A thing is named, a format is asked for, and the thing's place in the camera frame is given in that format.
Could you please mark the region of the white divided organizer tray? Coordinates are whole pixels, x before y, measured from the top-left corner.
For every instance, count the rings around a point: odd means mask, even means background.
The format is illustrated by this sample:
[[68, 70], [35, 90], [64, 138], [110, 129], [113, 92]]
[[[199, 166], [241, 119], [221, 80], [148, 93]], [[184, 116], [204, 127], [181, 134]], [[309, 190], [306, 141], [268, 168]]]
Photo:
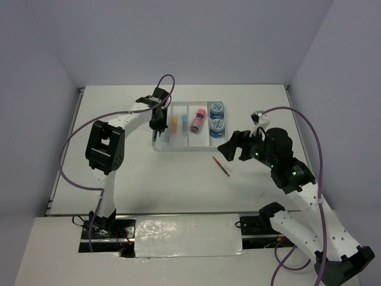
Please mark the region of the white divided organizer tray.
[[[160, 136], [157, 141], [152, 142], [155, 151], [216, 151], [217, 147], [226, 142], [226, 112], [224, 109], [225, 130], [222, 138], [213, 138], [210, 136], [210, 105], [215, 101], [184, 101], [173, 102], [168, 108], [167, 125], [168, 129]], [[192, 133], [189, 130], [192, 120], [195, 118], [198, 109], [206, 111], [205, 119], [199, 133]], [[182, 116], [188, 116], [188, 135], [182, 135]], [[177, 136], [171, 138], [171, 118], [178, 117]]]

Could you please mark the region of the red pen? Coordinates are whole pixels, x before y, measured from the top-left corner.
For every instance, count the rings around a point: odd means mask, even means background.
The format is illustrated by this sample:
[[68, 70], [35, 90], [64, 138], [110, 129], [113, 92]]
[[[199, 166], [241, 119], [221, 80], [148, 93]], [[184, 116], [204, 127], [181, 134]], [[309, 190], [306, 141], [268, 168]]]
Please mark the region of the red pen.
[[230, 173], [226, 170], [226, 168], [223, 167], [223, 165], [217, 160], [217, 158], [214, 156], [212, 156], [212, 158], [215, 161], [215, 163], [218, 165], [218, 167], [224, 172], [224, 174], [227, 177], [230, 177]]

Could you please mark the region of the silver foil tape patch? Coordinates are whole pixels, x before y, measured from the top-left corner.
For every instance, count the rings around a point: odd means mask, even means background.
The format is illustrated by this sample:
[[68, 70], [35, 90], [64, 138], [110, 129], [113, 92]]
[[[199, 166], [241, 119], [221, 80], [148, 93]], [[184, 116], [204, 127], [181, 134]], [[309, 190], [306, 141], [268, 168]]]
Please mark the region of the silver foil tape patch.
[[237, 214], [140, 216], [135, 256], [144, 258], [223, 257], [244, 253]]

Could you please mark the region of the clear pen cap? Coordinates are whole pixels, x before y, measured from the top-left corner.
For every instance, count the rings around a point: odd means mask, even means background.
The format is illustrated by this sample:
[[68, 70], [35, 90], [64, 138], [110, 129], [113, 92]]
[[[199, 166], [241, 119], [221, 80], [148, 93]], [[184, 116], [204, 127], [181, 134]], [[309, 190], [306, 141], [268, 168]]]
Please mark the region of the clear pen cap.
[[233, 173], [233, 169], [230, 168], [229, 166], [227, 166], [226, 164], [224, 164], [223, 167], [224, 167], [229, 173]]

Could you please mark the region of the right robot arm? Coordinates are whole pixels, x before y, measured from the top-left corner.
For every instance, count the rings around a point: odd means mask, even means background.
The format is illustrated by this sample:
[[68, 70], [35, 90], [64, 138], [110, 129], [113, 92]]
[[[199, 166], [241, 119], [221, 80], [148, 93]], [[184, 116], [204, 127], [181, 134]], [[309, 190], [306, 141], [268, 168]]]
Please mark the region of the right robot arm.
[[313, 262], [324, 285], [342, 285], [356, 276], [374, 259], [369, 246], [354, 239], [330, 206], [318, 197], [318, 185], [306, 164], [293, 155], [293, 141], [287, 131], [271, 128], [264, 135], [235, 131], [218, 146], [227, 161], [232, 161], [237, 148], [241, 161], [256, 159], [270, 168], [275, 185], [298, 207], [310, 224], [307, 229], [285, 208], [273, 202], [262, 207], [257, 216], [265, 233], [279, 232], [289, 238]]

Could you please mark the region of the pink tube of markers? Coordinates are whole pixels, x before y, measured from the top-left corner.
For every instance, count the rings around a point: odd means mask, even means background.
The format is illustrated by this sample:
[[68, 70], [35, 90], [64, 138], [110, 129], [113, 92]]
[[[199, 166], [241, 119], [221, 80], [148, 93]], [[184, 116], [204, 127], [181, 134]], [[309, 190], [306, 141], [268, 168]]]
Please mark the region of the pink tube of markers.
[[189, 127], [189, 130], [192, 133], [199, 133], [200, 132], [200, 130], [202, 128], [202, 124], [203, 124], [204, 119], [205, 119], [205, 115], [206, 115], [206, 111], [204, 109], [198, 109], [197, 110], [195, 118], [192, 120], [190, 127]]

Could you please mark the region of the blue highlighter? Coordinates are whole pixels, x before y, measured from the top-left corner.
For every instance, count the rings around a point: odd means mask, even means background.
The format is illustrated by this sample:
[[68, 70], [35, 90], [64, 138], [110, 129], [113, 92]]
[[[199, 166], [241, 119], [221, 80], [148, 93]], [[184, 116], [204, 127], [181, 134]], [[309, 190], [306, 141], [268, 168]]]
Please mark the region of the blue highlighter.
[[182, 123], [182, 135], [184, 137], [187, 137], [187, 135], [188, 135], [188, 123], [187, 124]]

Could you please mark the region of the blue highlighter cap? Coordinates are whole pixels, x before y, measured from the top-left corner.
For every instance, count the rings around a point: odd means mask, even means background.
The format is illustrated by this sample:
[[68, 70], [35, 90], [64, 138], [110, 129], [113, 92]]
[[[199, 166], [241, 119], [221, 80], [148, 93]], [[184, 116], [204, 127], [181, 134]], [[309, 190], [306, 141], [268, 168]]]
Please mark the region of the blue highlighter cap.
[[186, 114], [184, 114], [184, 115], [182, 116], [182, 123], [183, 123], [183, 124], [187, 124], [187, 122], [188, 122], [188, 117], [187, 117]]

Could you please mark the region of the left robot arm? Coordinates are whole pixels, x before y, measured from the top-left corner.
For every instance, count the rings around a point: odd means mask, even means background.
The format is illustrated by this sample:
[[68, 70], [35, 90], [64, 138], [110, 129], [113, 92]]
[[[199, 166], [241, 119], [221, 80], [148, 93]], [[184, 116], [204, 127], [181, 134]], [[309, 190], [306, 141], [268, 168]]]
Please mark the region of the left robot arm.
[[122, 165], [125, 155], [125, 140], [138, 127], [149, 123], [149, 127], [162, 133], [167, 126], [169, 93], [156, 87], [152, 95], [140, 97], [132, 110], [108, 121], [93, 123], [85, 157], [96, 183], [101, 191], [101, 202], [89, 213], [92, 231], [104, 238], [111, 237], [117, 229], [114, 188], [116, 171]]

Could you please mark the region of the blue jar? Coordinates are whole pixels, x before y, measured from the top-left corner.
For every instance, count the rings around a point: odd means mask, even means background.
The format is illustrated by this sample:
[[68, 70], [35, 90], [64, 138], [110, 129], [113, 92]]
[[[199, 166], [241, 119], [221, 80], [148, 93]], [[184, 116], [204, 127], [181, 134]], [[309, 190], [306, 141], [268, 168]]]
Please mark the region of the blue jar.
[[210, 105], [210, 118], [222, 119], [224, 117], [224, 104], [221, 101], [212, 102]]
[[210, 136], [222, 138], [224, 136], [225, 124], [222, 119], [213, 119], [210, 123]]

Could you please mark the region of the orange highlighter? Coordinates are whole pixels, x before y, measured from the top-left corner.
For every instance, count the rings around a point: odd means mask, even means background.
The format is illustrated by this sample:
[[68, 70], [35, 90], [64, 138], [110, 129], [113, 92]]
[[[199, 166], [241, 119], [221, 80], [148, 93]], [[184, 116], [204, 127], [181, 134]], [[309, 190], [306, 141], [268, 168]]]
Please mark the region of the orange highlighter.
[[175, 138], [177, 136], [177, 125], [171, 124], [171, 138]]

